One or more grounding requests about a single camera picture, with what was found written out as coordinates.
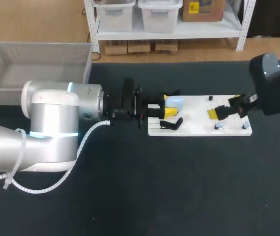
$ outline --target yellow label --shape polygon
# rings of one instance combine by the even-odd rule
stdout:
[[[199,2],[191,2],[189,4],[189,14],[197,14],[199,13]]]

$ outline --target screw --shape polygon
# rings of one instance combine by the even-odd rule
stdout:
[[[243,129],[247,129],[248,127],[250,127],[250,123],[249,123],[249,121],[246,121],[246,122],[243,124]]]
[[[214,129],[218,130],[219,128],[223,128],[223,127],[224,127],[223,122],[219,121],[219,122],[214,126]]]

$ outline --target yellow object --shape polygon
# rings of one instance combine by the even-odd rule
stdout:
[[[189,3],[189,14],[198,14],[199,13],[199,2]]]
[[[167,119],[168,117],[171,117],[171,116],[175,116],[175,115],[177,115],[177,113],[178,113],[177,108],[165,107],[164,119]]]
[[[215,109],[209,110],[208,115],[210,119],[218,119],[218,115],[215,111]]]

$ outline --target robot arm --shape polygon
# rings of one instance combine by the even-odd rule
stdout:
[[[148,103],[160,108],[148,109]],[[30,119],[30,134],[23,140],[21,133],[0,126],[0,172],[11,172],[22,151],[17,171],[67,171],[76,163],[80,119],[107,118],[113,124],[135,118],[141,128],[145,116],[164,119],[177,114],[182,100],[163,94],[145,96],[132,79],[125,79],[120,94],[105,93],[100,85],[29,81],[21,106]]]
[[[280,65],[274,54],[263,54],[251,60],[255,93],[229,99],[230,106],[218,106],[208,111],[211,119],[223,120],[229,115],[245,117],[250,110],[262,110],[264,115],[280,114]]]

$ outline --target white board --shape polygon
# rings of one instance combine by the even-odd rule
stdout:
[[[223,128],[214,129],[218,120],[211,120],[207,111],[220,105],[229,106],[228,99],[235,95],[213,96],[209,101],[209,96],[182,96],[184,99],[183,110],[176,116],[166,119],[175,123],[180,117],[183,123],[178,130],[161,129],[160,119],[148,118],[148,134],[150,136],[249,136],[252,128],[243,129],[243,124],[249,121],[248,117],[240,118],[238,114],[229,116],[222,120]],[[158,105],[149,104],[149,108],[159,108]]]

